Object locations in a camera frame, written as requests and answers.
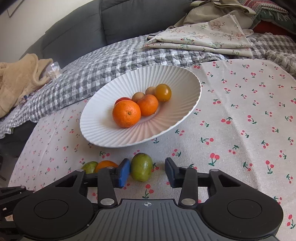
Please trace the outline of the clear bag of swabs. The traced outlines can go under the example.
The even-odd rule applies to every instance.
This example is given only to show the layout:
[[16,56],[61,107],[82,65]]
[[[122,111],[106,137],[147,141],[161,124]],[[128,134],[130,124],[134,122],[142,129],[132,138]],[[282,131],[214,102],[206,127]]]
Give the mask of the clear bag of swabs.
[[60,68],[60,65],[58,62],[54,62],[47,66],[46,68],[46,74],[51,78],[52,81],[57,80],[59,77],[61,77],[63,71]]

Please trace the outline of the small orange tomato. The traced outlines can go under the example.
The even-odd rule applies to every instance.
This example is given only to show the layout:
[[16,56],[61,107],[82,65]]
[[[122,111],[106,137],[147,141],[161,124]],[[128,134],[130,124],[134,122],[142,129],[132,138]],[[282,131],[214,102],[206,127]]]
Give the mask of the small orange tomato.
[[105,160],[105,161],[101,161],[97,164],[94,173],[97,173],[100,169],[103,168],[117,168],[118,165],[112,161],[109,160]]

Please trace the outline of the large orange front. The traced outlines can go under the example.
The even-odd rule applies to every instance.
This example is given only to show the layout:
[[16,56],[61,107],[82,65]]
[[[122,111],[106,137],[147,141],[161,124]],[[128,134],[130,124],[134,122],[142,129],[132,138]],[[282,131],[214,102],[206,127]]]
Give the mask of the large orange front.
[[129,128],[137,124],[141,116],[140,107],[131,100],[118,102],[112,110],[113,120],[121,128]]

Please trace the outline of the beige fleece blanket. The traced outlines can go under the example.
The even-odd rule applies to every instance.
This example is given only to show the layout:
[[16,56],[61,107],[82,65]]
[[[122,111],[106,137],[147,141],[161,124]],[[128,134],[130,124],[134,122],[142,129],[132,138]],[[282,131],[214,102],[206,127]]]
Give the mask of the beige fleece blanket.
[[53,59],[39,59],[36,54],[25,56],[14,63],[1,63],[1,117],[16,107],[23,96],[40,89],[49,80],[46,68]]

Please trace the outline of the green fruit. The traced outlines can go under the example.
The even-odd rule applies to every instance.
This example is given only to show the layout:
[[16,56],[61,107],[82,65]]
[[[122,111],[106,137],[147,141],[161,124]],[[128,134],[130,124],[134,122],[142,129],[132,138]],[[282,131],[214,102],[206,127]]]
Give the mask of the green fruit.
[[135,181],[146,182],[152,173],[152,158],[145,153],[136,154],[130,165],[130,174]]
[[85,163],[81,169],[85,171],[86,174],[92,174],[95,173],[96,167],[98,163],[95,161],[87,162]]

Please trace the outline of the beige canvas bag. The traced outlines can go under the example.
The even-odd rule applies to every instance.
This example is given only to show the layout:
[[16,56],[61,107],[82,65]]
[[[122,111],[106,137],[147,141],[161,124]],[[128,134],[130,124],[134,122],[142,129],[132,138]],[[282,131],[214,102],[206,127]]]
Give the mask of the beige canvas bag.
[[242,29],[249,29],[253,24],[253,17],[256,12],[251,8],[242,5],[239,1],[193,1],[190,4],[191,10],[182,17],[174,27],[183,25],[205,23],[215,20],[224,15],[236,17]]

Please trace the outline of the red tomato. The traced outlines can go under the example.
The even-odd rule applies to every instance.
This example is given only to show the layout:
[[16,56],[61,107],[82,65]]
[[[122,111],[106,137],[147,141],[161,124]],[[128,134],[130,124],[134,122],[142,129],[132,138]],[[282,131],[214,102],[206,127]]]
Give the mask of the red tomato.
[[121,97],[119,98],[118,100],[116,100],[116,102],[114,103],[114,105],[117,105],[119,102],[123,101],[123,100],[132,100],[131,98],[129,97]]

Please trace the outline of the brown longan left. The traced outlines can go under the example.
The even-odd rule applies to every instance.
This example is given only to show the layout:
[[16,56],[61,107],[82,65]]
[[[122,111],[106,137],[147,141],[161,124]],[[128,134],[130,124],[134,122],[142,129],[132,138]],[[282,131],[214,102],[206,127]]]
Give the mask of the brown longan left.
[[135,103],[137,103],[141,98],[143,98],[145,96],[145,94],[143,92],[136,92],[133,96],[132,96],[132,101],[134,101]]

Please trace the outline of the large orange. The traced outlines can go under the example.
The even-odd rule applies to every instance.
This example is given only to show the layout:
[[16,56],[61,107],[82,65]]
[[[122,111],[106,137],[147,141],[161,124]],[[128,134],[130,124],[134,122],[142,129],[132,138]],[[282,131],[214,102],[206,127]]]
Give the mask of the large orange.
[[141,116],[140,107],[131,100],[118,102],[112,110],[113,120],[121,128],[129,128],[137,124]]
[[159,101],[154,95],[145,95],[137,102],[137,104],[140,107],[142,116],[146,117],[157,111]]

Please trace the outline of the floral folded cloth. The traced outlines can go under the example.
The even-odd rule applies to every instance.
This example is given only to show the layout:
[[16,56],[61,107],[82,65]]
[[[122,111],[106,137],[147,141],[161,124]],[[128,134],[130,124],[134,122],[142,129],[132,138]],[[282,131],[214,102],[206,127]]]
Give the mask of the floral folded cloth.
[[166,48],[252,57],[252,43],[233,15],[224,15],[205,23],[171,27],[149,36],[146,48]]

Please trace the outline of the cherry print tablecloth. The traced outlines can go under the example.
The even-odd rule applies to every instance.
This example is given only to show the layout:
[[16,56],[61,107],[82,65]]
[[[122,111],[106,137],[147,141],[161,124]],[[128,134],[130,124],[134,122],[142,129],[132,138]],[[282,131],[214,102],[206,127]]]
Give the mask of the cherry print tablecloth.
[[82,100],[37,123],[11,175],[9,186],[39,190],[82,167],[148,154],[150,179],[116,189],[116,197],[178,199],[164,161],[199,172],[217,168],[272,197],[283,208],[280,240],[295,240],[295,80],[269,61],[226,60],[195,65],[201,99],[174,129],[140,145],[106,149],[86,141],[79,120]]

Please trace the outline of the yellow orange tomato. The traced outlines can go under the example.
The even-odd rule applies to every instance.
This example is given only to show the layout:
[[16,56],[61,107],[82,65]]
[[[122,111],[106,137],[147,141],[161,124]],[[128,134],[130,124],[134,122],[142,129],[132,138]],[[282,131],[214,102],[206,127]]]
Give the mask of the yellow orange tomato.
[[154,90],[154,95],[159,102],[168,102],[171,99],[171,89],[166,84],[159,84]]

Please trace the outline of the white ribbed plate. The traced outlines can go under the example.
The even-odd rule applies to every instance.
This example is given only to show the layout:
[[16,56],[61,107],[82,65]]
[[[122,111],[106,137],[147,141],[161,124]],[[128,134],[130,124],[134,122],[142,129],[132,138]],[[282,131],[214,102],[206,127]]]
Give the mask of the white ribbed plate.
[[190,70],[143,67],[115,78],[82,111],[80,130],[106,148],[137,145],[173,129],[195,110],[201,84]]

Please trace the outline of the brown longan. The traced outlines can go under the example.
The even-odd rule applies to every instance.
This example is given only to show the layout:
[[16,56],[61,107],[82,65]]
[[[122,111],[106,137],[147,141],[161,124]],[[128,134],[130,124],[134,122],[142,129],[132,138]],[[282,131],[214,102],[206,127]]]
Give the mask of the brown longan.
[[154,95],[155,94],[155,87],[154,86],[150,86],[146,89],[145,91],[146,95]]
[[132,96],[132,101],[134,101],[135,103],[137,103],[141,98],[143,98],[145,96],[145,94],[143,92],[136,92],[133,96]]

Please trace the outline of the brown longan right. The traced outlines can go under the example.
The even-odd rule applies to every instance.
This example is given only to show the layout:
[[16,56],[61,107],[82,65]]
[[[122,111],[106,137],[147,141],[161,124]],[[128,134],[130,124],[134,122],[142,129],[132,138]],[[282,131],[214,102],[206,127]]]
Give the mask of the brown longan right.
[[154,95],[155,94],[155,87],[154,86],[150,86],[146,89],[145,91],[146,95]]

